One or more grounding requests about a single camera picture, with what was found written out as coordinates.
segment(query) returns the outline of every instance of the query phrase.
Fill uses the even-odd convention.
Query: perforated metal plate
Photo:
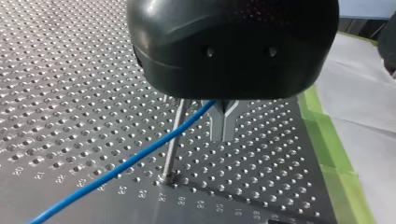
[[[123,0],[0,0],[0,20],[0,217],[22,223],[169,133],[176,106],[144,79]],[[163,147],[49,223],[335,222],[295,98],[251,102],[232,143],[208,122],[183,133],[175,185]]]

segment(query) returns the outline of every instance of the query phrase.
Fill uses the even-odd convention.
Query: hole
[[[215,54],[215,51],[213,50],[213,48],[209,47],[209,46],[203,46],[202,47],[202,53],[208,57],[211,58],[213,57],[213,55]]]
[[[277,47],[264,48],[263,53],[265,57],[274,58],[278,53],[278,48]]]

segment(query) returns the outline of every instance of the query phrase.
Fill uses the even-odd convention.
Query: printed number
[[[125,194],[126,190],[127,190],[126,187],[120,186],[119,194]]]
[[[177,204],[186,205],[186,198],[185,197],[178,197]]]
[[[42,172],[37,172],[37,174],[35,175],[35,179],[42,179],[45,173]]]
[[[242,209],[239,209],[239,208],[235,209],[234,214],[235,214],[236,216],[239,216],[239,217],[242,216]]]
[[[80,179],[80,180],[78,181],[77,187],[79,187],[79,188],[84,187],[86,182],[87,182],[86,179]]]
[[[253,218],[262,219],[262,217],[260,216],[260,212],[259,211],[253,211]]]
[[[205,202],[204,201],[198,201],[197,203],[198,203],[197,204],[197,208],[200,208],[200,209],[204,209],[205,208]]]
[[[216,204],[216,212],[223,212],[224,211],[224,205],[220,204]]]
[[[158,197],[159,202],[165,202],[166,201],[166,195],[160,193],[160,197]]]
[[[55,182],[58,184],[62,184],[64,182],[65,178],[66,178],[66,175],[58,175],[58,178],[55,180]]]
[[[103,184],[101,187],[98,188],[98,190],[103,191],[106,189],[106,184]]]
[[[15,168],[15,171],[12,172],[14,175],[20,175],[22,173],[23,167],[17,167]]]
[[[145,189],[139,190],[138,198],[146,198],[147,191]]]

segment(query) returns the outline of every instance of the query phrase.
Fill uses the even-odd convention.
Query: blue wire
[[[86,187],[77,190],[73,194],[67,196],[65,199],[61,200],[60,202],[56,203],[47,211],[44,211],[42,214],[40,214],[38,217],[35,217],[34,219],[30,220],[28,223],[29,224],[38,224],[38,223],[43,223],[46,220],[48,220],[50,217],[54,216],[64,208],[66,208],[68,205],[71,203],[77,201],[78,199],[84,197],[85,195],[91,193],[92,191],[96,190],[97,188],[101,187],[103,184],[107,183],[114,177],[116,177],[118,174],[124,172],[126,169],[129,167],[133,166],[135,163],[138,161],[142,160],[145,158],[148,154],[151,152],[155,151],[159,147],[162,147],[165,145],[167,142],[175,138],[176,136],[182,134],[184,131],[186,131],[195,121],[197,121],[216,101],[209,101],[206,103],[204,106],[202,106],[190,119],[186,120],[183,124],[181,124],[176,130],[172,131],[171,133],[167,134],[163,138],[159,139],[155,143],[153,143],[151,146],[146,147],[145,149],[141,150],[139,153],[137,153],[135,156],[127,160],[126,162],[122,163],[120,166],[112,170],[111,172],[105,174],[101,178],[93,181],[91,184],[87,185]]]

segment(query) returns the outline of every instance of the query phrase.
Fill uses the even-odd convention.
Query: green tape
[[[322,113],[315,87],[299,96],[304,123],[314,146],[320,169],[339,224],[373,224],[357,174],[332,124]]]

